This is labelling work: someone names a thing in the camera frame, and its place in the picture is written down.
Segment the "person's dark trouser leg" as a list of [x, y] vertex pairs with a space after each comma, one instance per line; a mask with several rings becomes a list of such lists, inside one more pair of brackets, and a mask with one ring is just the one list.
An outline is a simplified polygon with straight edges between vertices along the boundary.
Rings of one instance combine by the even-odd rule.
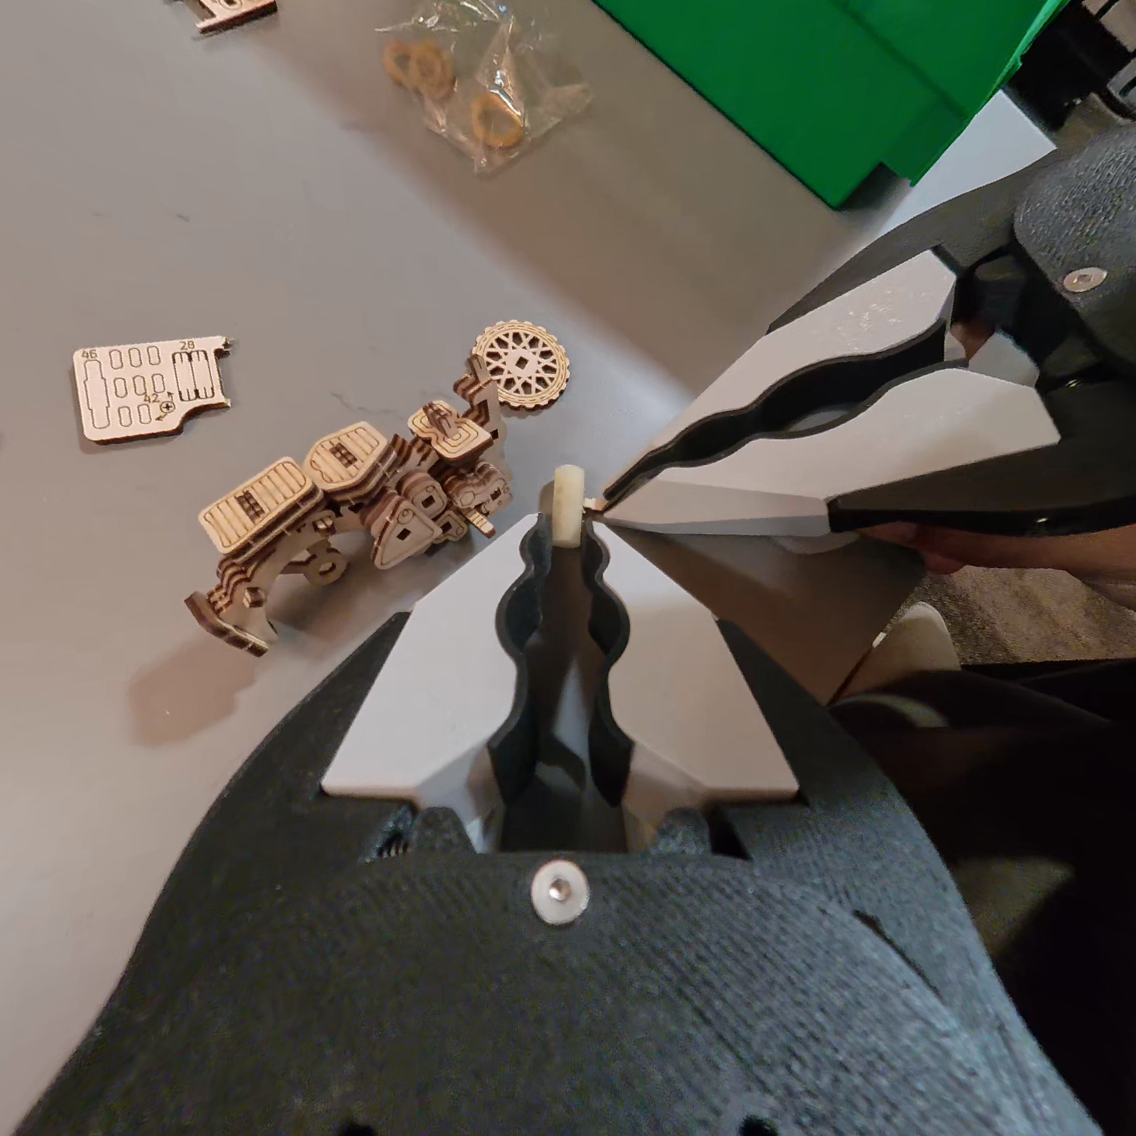
[[1135, 1124], [1135, 663], [921, 672], [832, 714], [952, 868], [1070, 872], [996, 960], [1004, 987], [1105, 1133]]

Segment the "dark-edged wooden sheet fragment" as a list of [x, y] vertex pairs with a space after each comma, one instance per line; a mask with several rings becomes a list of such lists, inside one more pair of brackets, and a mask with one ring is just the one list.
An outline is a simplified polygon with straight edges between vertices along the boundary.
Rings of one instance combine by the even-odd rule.
[[241, 24], [247, 24], [256, 19], [274, 15], [278, 11], [279, 3], [275, 0], [263, 1], [214, 1], [202, 0], [192, 1], [192, 5], [199, 8], [205, 18], [196, 22], [196, 31], [201, 35], [213, 35], [229, 31]]

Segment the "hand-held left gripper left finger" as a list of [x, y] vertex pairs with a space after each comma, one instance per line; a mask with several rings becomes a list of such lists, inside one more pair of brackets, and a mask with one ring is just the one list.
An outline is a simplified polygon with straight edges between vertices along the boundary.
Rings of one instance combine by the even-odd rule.
[[333, 797], [447, 807], [478, 852], [536, 767], [526, 649], [543, 618], [545, 517], [525, 517], [420, 599], [324, 774]]

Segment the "wooden puzzle sheet fragment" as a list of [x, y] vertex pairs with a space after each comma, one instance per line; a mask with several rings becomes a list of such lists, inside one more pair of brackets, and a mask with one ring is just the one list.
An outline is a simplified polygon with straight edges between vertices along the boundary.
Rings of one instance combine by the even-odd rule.
[[191, 417], [232, 400], [219, 360], [226, 335], [79, 349], [73, 376], [82, 431], [96, 445], [179, 434]]

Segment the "white wax stick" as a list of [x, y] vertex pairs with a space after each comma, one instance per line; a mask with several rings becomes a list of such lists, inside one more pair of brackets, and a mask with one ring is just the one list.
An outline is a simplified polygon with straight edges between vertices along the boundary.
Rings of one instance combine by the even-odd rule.
[[558, 467], [549, 496], [554, 575], [568, 579], [579, 568], [586, 519], [586, 472], [575, 464]]

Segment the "green storage box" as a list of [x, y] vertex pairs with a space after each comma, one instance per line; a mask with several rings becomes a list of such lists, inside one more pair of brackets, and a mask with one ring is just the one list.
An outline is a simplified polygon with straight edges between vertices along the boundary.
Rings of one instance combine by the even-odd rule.
[[831, 207], [916, 184], [1063, 1], [600, 1]]

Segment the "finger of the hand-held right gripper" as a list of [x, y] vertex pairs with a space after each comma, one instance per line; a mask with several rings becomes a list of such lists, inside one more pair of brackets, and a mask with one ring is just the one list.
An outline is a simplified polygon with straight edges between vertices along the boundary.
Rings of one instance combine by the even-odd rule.
[[816, 410], [859, 407], [946, 361], [957, 275], [932, 250], [769, 331], [606, 487], [621, 500], [662, 469], [706, 464]]
[[942, 363], [897, 377], [806, 430], [760, 430], [758, 411], [777, 394], [804, 395], [819, 379], [900, 354], [816, 361], [796, 373], [783, 350], [751, 350], [658, 437], [644, 483], [605, 491], [609, 526], [668, 536], [821, 538], [829, 505], [877, 488], [1057, 445], [1061, 434], [1031, 387]]

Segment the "wooden model motorcycle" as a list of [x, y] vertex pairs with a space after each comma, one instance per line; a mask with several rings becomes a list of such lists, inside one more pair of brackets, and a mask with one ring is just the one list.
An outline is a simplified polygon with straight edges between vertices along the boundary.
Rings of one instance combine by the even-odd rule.
[[475, 530], [512, 503], [503, 408], [555, 403], [571, 377], [560, 341], [529, 322], [486, 329], [453, 391], [464, 403], [421, 406], [407, 437], [383, 436], [360, 421], [320, 438], [306, 459], [282, 459], [209, 505], [199, 521], [221, 552], [218, 582], [187, 607], [219, 641], [255, 657], [278, 641], [268, 599], [283, 575], [311, 586], [337, 582], [348, 567], [333, 538], [361, 532], [386, 572]]

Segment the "clear plastic bag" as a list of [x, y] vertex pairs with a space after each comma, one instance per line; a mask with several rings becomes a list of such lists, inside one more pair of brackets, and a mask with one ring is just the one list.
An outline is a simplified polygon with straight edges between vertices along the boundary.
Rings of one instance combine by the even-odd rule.
[[510, 3], [414, 3], [376, 34], [390, 80], [479, 175], [513, 164], [591, 101], [543, 20]]

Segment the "person's right hand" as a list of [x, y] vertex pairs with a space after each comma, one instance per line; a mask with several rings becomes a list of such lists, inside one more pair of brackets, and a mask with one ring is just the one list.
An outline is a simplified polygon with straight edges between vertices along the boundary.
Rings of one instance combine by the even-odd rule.
[[917, 552], [939, 575], [963, 567], [1061, 571], [1084, 582], [1135, 580], [1135, 526], [1086, 534], [977, 534], [931, 525], [893, 522], [862, 534]]

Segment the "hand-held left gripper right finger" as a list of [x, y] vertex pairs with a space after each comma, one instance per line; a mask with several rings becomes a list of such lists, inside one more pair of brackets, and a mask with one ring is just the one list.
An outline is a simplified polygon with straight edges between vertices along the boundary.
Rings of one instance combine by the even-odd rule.
[[604, 665], [593, 782], [627, 841], [675, 810], [792, 801], [800, 783], [712, 611], [604, 523], [587, 523], [589, 632]]

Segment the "grey desk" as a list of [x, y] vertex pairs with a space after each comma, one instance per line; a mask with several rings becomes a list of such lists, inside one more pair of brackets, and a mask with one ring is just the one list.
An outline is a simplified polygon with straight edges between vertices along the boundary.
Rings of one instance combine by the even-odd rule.
[[[879, 233], [1053, 150], [997, 95], [915, 189], [833, 211], [593, 3], [544, 23], [586, 112], [495, 175], [380, 64], [389, 3], [3, 5], [3, 1133], [115, 989], [233, 774], [393, 610], [476, 550], [275, 592], [257, 659], [184, 605], [201, 509], [321, 436], [401, 431], [475, 338], [554, 331], [568, 392], [508, 427], [517, 503], [589, 491]], [[96, 445], [79, 349], [225, 335], [229, 407]]]

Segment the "person's white shoe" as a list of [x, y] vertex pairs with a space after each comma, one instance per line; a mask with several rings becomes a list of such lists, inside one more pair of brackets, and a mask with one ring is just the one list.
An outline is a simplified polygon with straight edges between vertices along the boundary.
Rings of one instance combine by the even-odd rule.
[[938, 609], [917, 602], [881, 636], [840, 691], [847, 699], [920, 675], [959, 672], [962, 661]]

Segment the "black object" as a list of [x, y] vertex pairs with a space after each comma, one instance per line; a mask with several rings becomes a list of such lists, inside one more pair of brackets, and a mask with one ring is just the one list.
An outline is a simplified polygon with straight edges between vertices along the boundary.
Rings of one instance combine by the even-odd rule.
[[1067, 3], [1007, 92], [1059, 146], [1135, 120], [1135, 3]]

